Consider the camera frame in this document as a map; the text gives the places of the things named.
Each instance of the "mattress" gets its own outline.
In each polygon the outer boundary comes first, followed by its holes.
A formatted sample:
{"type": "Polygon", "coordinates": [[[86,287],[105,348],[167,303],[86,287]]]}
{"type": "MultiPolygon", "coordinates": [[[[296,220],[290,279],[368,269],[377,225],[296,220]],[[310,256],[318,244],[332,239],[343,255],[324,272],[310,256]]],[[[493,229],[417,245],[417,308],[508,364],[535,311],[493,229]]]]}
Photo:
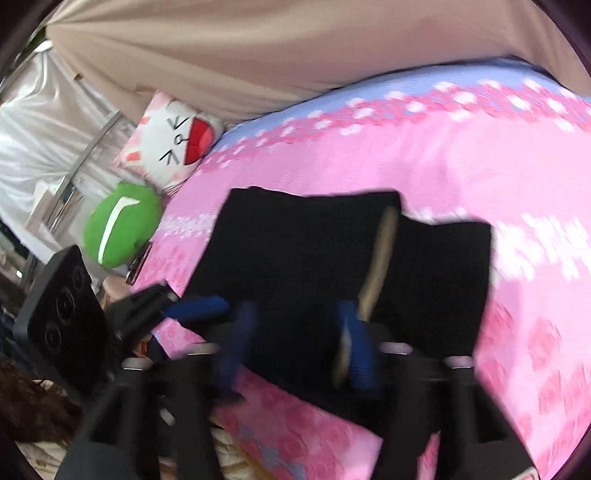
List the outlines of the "mattress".
{"type": "MultiPolygon", "coordinates": [[[[542,479],[591,422],[591,103],[517,61],[426,67],[241,124],[166,208],[136,288],[183,290],[229,189],[310,195],[393,188],[424,222],[494,227],[477,373],[542,479]]],[[[171,355],[199,341],[173,320],[171,355]]],[[[246,402],[217,415],[278,480],[365,480],[381,440],[244,370],[246,402]]],[[[431,479],[433,436],[420,478],[431,479]]]]}

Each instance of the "bed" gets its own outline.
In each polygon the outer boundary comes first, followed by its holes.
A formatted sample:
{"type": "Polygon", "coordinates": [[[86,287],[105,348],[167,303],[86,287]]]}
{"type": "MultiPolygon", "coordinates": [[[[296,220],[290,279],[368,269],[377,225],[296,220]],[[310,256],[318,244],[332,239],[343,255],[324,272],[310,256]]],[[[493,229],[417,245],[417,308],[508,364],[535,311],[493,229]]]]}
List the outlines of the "bed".
{"type": "MultiPolygon", "coordinates": [[[[398,189],[424,222],[483,218],[495,228],[478,375],[544,480],[591,423],[591,103],[516,60],[375,77],[228,132],[172,198],[136,288],[179,294],[229,189],[292,194],[398,189]]],[[[170,354],[199,341],[173,320],[170,354]]],[[[217,412],[278,480],[365,480],[381,440],[251,372],[246,402],[217,412]]],[[[433,478],[437,436],[421,458],[433,478]]]]}

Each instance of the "green object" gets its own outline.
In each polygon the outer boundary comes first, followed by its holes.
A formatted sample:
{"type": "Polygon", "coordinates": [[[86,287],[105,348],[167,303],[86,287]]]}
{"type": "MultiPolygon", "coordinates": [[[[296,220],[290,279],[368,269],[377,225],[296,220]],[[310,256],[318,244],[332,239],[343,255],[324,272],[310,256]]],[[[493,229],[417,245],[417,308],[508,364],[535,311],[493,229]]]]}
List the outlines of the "green object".
{"type": "Polygon", "coordinates": [[[160,198],[151,189],[119,183],[86,222],[84,243],[87,253],[104,267],[123,265],[152,238],[162,213],[160,198]]]}

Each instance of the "white plastic sheet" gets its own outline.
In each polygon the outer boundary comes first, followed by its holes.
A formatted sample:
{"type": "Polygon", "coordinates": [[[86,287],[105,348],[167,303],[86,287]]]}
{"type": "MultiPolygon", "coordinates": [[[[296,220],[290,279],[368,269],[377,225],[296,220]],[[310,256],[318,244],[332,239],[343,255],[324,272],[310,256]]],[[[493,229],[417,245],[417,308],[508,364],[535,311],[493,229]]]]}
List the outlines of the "white plastic sheet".
{"type": "Polygon", "coordinates": [[[129,173],[111,166],[134,125],[120,120],[92,151],[73,183],[83,200],[59,236],[25,223],[38,181],[57,189],[82,151],[116,109],[84,80],[74,80],[57,53],[45,45],[2,93],[0,100],[0,217],[43,263],[72,244],[82,244],[89,213],[129,173]]]}

